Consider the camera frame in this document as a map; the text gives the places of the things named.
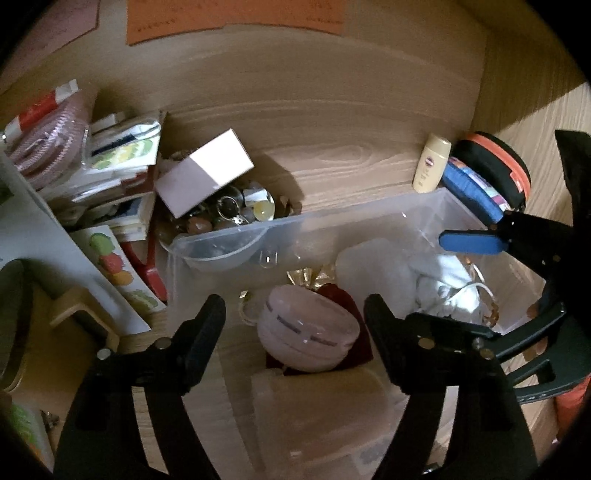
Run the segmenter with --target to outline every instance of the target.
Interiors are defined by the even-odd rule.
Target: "white fabric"
[[[472,270],[455,255],[409,254],[385,238],[347,248],[336,260],[339,287],[361,311],[367,296],[379,293],[397,318],[422,312],[481,324],[486,306],[479,287],[492,292],[475,265]]]

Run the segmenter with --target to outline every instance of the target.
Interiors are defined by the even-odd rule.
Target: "orange fabric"
[[[505,150],[503,150],[492,140],[489,140],[488,138],[483,137],[482,135],[469,134],[466,136],[466,140],[470,140],[471,142],[479,144],[482,148],[486,148],[494,156],[498,157],[499,160],[501,160],[505,165],[507,165],[507,167],[511,169],[511,178],[515,182],[515,185],[517,185],[519,191],[524,192],[526,200],[530,197],[530,181],[527,178],[525,170],[521,167],[521,165],[519,165],[516,159],[511,157],[511,155],[509,155]]]
[[[585,381],[574,387],[570,392],[558,395],[554,399],[556,406],[556,417],[558,420],[558,435],[560,440],[569,429],[573,420],[577,417],[584,402],[585,392],[589,386],[591,375]]]

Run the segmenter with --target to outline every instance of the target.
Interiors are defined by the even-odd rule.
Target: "pink coiled cable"
[[[77,92],[26,133],[9,157],[35,190],[57,180],[82,154],[90,114]]]

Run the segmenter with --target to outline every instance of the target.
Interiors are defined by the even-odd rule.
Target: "gold wrapping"
[[[322,285],[326,285],[327,283],[336,284],[335,266],[333,264],[327,264],[322,265],[320,269],[305,267],[299,270],[291,270],[287,272],[287,278],[290,279],[292,284],[298,287],[318,290]]]

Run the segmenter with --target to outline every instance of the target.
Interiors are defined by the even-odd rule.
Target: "yellow bottle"
[[[451,149],[449,140],[429,134],[414,174],[413,188],[417,192],[427,193],[437,188]]]

